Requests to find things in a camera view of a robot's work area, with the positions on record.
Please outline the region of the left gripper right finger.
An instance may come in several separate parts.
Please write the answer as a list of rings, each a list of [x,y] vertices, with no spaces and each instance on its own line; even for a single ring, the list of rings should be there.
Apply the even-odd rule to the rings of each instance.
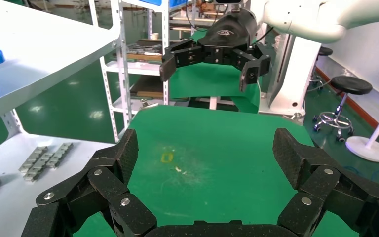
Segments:
[[[273,154],[296,194],[277,223],[299,237],[313,235],[324,215],[339,216],[361,237],[379,237],[379,184],[342,167],[323,149],[275,131]]]

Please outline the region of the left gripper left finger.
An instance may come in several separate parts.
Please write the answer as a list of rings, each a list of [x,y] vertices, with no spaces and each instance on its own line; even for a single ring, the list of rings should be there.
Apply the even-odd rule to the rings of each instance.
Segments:
[[[156,217],[127,186],[138,151],[134,129],[97,150],[81,171],[37,196],[22,236],[71,237],[96,213],[118,237],[143,237],[155,229]]]

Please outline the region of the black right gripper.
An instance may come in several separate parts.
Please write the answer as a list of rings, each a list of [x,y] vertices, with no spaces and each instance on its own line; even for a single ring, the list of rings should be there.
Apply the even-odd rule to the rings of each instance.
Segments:
[[[240,9],[222,16],[198,39],[186,39],[165,48],[160,78],[168,81],[177,68],[201,62],[232,64],[240,71],[239,90],[244,92],[249,84],[269,72],[270,50],[262,43],[251,41],[257,31],[257,20],[251,11]]]

